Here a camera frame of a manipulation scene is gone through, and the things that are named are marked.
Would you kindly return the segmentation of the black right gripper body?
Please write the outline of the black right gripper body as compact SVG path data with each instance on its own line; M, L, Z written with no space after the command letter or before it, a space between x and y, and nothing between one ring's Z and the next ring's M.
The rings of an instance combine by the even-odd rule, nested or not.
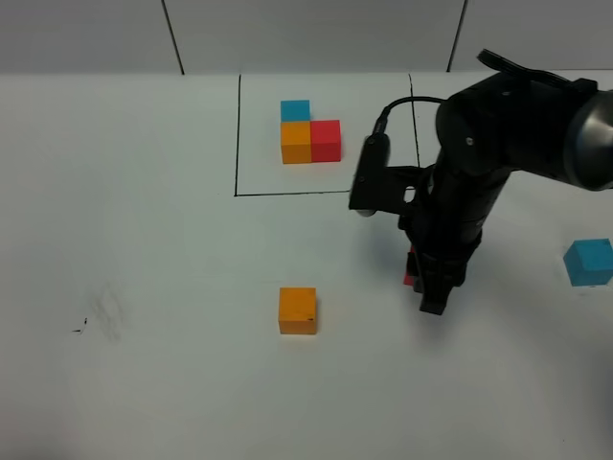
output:
M398 226L415 247L418 274L412 288L465 281L468 261L481 242L484 178L445 165L427 168L411 199L417 209Z

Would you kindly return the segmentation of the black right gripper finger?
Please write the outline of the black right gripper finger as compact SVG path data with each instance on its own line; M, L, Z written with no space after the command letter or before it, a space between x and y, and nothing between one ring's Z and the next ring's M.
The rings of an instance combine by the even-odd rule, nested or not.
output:
M421 284L421 302L420 311L442 315L447 305L447 300L453 286L450 284L442 284L441 286L427 286Z

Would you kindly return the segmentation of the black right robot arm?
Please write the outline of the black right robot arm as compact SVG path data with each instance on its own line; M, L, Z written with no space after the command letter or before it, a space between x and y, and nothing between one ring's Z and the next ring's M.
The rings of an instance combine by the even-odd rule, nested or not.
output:
M494 75L442 101L440 152L399 220L420 310L442 314L510 175L523 171L599 192L612 186L612 94L594 80L522 67L489 50Z

